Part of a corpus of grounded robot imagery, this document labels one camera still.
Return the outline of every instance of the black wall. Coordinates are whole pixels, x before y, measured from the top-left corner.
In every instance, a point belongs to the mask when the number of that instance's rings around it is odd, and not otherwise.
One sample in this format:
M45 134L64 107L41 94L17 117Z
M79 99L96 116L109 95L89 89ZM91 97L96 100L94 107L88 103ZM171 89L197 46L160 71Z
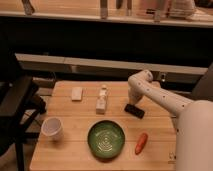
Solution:
M19 53L208 67L212 28L0 17Z

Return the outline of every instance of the green bowl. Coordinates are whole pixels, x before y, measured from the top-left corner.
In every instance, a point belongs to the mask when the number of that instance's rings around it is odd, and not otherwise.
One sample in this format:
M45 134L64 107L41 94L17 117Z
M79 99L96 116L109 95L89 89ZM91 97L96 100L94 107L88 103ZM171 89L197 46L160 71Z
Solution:
M117 123L103 120L92 126L87 141L94 156L99 159L112 159L121 152L125 135Z

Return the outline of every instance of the red carrot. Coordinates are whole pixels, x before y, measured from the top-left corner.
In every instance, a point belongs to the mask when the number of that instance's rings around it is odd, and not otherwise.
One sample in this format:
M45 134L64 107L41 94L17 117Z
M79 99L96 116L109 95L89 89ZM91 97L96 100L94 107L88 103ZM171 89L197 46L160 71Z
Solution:
M146 145L148 139L148 135L146 133L142 133L138 139L137 145L135 147L135 154L138 155L143 150L144 146Z

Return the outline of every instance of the white cup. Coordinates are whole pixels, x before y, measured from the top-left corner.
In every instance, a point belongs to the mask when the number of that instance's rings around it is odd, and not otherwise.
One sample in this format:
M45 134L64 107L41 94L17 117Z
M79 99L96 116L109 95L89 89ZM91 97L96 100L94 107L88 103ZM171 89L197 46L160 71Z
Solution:
M52 117L44 120L41 132L53 141L59 141L63 137L62 123L60 119Z

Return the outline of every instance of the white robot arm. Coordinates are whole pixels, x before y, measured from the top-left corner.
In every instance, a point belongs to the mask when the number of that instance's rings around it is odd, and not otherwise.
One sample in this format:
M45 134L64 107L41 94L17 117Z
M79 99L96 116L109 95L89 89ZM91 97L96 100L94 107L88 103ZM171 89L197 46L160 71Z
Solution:
M143 95L176 115L176 171L213 170L213 102L191 99L151 84L152 73L141 71L129 77L129 103L135 105Z

